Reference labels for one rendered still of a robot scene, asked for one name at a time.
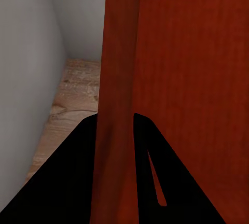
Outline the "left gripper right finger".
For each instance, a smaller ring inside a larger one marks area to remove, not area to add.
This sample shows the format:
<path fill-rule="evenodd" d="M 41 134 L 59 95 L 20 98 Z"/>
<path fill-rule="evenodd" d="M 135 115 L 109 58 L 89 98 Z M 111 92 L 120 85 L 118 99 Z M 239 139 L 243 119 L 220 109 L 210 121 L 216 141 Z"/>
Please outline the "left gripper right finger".
<path fill-rule="evenodd" d="M 134 113 L 139 224 L 226 224 L 149 117 Z M 158 203 L 150 161 L 167 206 Z"/>

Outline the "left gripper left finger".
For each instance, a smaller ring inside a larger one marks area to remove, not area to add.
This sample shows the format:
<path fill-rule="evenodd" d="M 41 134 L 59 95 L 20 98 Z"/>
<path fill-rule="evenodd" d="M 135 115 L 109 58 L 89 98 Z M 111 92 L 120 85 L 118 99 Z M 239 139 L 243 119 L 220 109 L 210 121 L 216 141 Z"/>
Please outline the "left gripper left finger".
<path fill-rule="evenodd" d="M 0 213 L 0 224 L 90 224 L 97 117 L 76 126 Z"/>

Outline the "storage box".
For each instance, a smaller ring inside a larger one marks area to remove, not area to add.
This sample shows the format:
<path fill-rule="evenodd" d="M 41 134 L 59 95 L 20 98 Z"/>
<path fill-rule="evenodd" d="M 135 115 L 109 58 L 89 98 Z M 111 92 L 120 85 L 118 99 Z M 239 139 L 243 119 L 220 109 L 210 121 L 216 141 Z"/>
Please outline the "storage box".
<path fill-rule="evenodd" d="M 134 113 L 226 224 L 249 224 L 249 0 L 105 1 L 90 224 L 139 224 Z"/>

